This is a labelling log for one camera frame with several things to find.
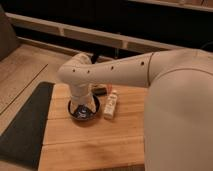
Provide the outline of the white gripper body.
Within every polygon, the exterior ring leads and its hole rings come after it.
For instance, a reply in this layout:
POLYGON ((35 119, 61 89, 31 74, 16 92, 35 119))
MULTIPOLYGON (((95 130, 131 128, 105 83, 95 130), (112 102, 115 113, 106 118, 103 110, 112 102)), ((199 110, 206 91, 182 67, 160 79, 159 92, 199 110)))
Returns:
POLYGON ((88 107, 91 111, 94 111, 94 99, 91 93, 91 87, 89 84, 81 84, 78 86, 70 86, 71 91, 71 112, 74 112, 79 105, 88 107))

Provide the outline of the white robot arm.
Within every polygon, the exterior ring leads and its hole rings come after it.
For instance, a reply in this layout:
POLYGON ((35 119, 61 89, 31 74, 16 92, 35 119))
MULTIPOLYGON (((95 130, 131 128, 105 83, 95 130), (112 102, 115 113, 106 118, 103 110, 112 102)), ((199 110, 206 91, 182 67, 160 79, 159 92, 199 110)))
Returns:
POLYGON ((213 171, 213 53, 179 49, 93 64, 77 54, 59 71, 74 103, 91 83, 146 87, 146 171, 213 171))

